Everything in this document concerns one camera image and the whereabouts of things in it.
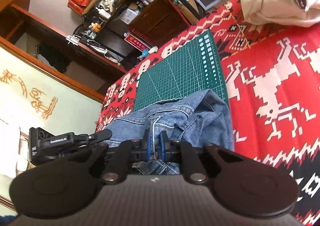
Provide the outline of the blue denim shorts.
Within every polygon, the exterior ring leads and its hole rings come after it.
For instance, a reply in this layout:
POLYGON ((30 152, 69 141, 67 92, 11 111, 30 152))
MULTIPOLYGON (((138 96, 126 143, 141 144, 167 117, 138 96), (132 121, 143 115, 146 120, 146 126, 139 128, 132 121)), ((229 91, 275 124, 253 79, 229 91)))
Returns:
POLYGON ((179 101, 164 101, 116 118, 107 128, 112 137, 110 147, 141 139, 150 132, 150 160, 135 163, 132 171, 142 175, 177 175, 180 167, 161 160, 162 131, 171 140, 186 141, 194 147, 211 142, 234 150, 233 129, 228 105, 212 90, 197 91, 179 101))

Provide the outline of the green cutting mat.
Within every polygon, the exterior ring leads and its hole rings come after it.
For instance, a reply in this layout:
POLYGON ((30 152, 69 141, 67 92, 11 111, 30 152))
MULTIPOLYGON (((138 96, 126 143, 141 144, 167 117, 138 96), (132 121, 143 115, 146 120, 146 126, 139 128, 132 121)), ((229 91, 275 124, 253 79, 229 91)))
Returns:
POLYGON ((133 110, 182 99, 206 89, 211 89, 226 104, 229 103, 220 57, 211 30, 205 30, 142 73, 133 110))

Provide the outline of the blue ceramic pet bowl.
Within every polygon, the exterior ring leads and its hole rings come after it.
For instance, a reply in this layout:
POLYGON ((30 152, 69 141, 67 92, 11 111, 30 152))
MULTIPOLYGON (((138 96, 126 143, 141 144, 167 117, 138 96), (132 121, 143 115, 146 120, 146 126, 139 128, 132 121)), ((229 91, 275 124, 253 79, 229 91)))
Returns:
POLYGON ((148 49, 144 49, 142 54, 138 57, 139 60, 143 60, 144 58, 146 58, 149 55, 149 50, 148 49))

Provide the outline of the red sign board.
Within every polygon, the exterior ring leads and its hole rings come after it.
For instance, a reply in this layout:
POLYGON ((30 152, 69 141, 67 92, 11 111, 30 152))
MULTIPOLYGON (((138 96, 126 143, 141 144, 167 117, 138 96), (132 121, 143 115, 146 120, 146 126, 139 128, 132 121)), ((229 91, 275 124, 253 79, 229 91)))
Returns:
POLYGON ((130 33, 125 34, 124 40, 129 43, 131 46, 135 47, 136 49, 143 52, 145 49, 149 50, 150 46, 146 44, 144 41, 140 40, 139 38, 133 36, 130 33))

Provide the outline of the red patterned tablecloth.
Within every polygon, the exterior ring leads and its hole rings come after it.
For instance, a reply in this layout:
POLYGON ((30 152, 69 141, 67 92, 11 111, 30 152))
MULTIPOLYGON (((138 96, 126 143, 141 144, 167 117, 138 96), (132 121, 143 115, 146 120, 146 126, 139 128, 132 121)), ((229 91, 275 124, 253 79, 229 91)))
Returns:
POLYGON ((230 0, 164 44, 106 92, 97 130, 130 113, 140 75, 211 30, 231 105, 235 151, 285 169, 300 196, 292 211, 319 225, 319 25, 254 25, 230 0))

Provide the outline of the dark wooden drawer cabinet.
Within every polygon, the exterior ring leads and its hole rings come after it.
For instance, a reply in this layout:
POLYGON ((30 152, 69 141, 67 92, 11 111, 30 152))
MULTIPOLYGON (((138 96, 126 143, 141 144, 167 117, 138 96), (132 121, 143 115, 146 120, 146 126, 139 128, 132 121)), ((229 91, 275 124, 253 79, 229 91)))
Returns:
POLYGON ((162 46, 190 27, 169 0, 154 0, 129 24, 129 31, 152 46, 162 46))

